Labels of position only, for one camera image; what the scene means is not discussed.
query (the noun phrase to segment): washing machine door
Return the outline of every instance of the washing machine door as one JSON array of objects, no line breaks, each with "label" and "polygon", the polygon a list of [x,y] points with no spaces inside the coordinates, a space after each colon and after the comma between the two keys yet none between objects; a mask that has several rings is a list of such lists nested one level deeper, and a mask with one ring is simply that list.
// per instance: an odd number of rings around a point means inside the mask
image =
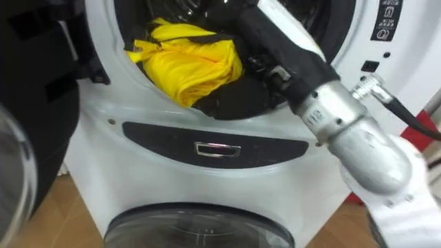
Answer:
[{"label": "washing machine door", "polygon": [[106,82],[83,1],[53,2],[0,1],[0,247],[58,173],[79,120],[76,80]]},{"label": "washing machine door", "polygon": [[164,203],[117,216],[106,248],[291,248],[292,235],[245,210],[202,203]]},{"label": "washing machine door", "polygon": [[28,219],[37,192],[37,164],[28,137],[0,106],[0,247]]}]

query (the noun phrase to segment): white washing machine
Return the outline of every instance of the white washing machine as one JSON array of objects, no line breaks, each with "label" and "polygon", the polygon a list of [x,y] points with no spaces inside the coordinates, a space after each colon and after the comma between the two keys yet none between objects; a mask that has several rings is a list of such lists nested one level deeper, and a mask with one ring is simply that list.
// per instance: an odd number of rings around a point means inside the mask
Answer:
[{"label": "white washing machine", "polygon": [[[305,247],[349,193],[338,160],[284,103],[219,121],[169,100],[123,49],[140,2],[0,3],[0,100],[37,159],[28,205],[64,158],[106,247]],[[317,42],[348,88],[377,72],[413,113],[440,89],[441,1],[321,2]]]}]

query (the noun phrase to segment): wooden floor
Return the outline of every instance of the wooden floor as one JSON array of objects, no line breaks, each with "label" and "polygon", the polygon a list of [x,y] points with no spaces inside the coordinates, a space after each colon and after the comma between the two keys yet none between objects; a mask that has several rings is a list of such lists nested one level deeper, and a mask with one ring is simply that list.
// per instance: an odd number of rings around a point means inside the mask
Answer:
[{"label": "wooden floor", "polygon": [[[357,205],[343,205],[308,246],[354,247],[376,247],[367,229],[365,209]],[[11,248],[103,248],[101,237],[69,176],[57,179]]]}]

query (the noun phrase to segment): silver metal cylinder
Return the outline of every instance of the silver metal cylinder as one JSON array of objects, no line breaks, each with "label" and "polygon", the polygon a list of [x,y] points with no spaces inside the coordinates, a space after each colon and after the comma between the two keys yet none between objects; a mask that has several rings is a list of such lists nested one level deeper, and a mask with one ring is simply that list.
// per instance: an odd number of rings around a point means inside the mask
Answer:
[{"label": "silver metal cylinder", "polygon": [[371,117],[364,117],[328,142],[329,151],[365,189],[390,195],[410,180],[406,154]]},{"label": "silver metal cylinder", "polygon": [[296,110],[320,143],[326,143],[366,113],[366,107],[340,81],[320,86]]}]

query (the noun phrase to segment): yellow garment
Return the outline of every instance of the yellow garment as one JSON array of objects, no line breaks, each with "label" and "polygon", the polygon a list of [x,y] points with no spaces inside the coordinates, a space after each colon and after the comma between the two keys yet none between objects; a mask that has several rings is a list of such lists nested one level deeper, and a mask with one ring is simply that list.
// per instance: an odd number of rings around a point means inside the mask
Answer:
[{"label": "yellow garment", "polygon": [[191,107],[218,87],[242,75],[242,63],[232,40],[209,44],[187,38],[216,34],[190,24],[171,24],[163,19],[151,33],[160,42],[135,40],[138,52],[127,52],[134,63],[143,62],[147,75],[170,98]]}]

